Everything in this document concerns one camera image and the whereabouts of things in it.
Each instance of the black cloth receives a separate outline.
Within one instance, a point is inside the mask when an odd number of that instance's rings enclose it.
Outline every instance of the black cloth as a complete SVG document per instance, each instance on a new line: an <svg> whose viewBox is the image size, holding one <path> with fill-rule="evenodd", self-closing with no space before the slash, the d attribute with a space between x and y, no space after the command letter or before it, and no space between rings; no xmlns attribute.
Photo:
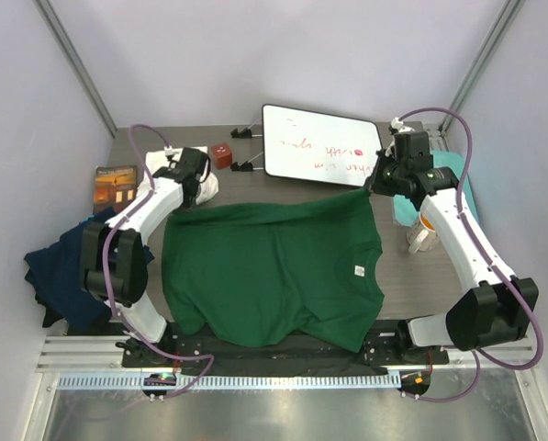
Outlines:
<svg viewBox="0 0 548 441"><path fill-rule="evenodd" d="M105 209L62 234L50 247L25 255L25 280L35 289L37 303L46 308L43 327L65 318L77 330L86 331L93 323L110 319L106 304L81 288L80 253L84 227L91 221L105 222L114 216L112 208ZM153 260L148 247L145 259L147 263Z"/></svg>

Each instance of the red cube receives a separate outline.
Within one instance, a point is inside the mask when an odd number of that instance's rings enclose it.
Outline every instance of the red cube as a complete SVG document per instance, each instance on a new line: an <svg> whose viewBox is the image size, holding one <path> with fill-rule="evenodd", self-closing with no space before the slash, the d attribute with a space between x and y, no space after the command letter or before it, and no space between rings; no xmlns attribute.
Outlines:
<svg viewBox="0 0 548 441"><path fill-rule="evenodd" d="M210 155L212 156L213 165L218 170L233 164L233 152L226 142L216 144L210 147Z"/></svg>

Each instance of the cup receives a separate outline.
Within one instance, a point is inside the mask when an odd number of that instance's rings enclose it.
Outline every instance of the cup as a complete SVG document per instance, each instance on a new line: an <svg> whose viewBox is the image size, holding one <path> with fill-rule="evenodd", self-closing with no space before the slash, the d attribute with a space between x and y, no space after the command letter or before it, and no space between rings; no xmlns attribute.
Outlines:
<svg viewBox="0 0 548 441"><path fill-rule="evenodd" d="M417 251L432 250L440 239L431 223L421 214L414 220L406 233L410 247L408 252L415 254Z"/></svg>

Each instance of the book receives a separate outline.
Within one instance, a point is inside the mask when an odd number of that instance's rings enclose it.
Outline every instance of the book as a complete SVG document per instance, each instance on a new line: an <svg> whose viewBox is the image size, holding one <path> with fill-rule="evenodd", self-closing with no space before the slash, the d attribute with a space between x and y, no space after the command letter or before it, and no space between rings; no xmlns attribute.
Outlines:
<svg viewBox="0 0 548 441"><path fill-rule="evenodd" d="M137 166L97 167L94 190L94 214L113 207L125 209L137 196Z"/></svg>

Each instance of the green cloth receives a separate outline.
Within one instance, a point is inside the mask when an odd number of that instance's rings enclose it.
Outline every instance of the green cloth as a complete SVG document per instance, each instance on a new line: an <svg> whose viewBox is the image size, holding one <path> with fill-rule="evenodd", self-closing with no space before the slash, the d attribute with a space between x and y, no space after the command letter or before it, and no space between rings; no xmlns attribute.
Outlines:
<svg viewBox="0 0 548 441"><path fill-rule="evenodd" d="M221 340L256 347L300 330L357 352L384 300L381 253L363 188L299 205L175 212L163 293L186 334L207 322Z"/></svg>

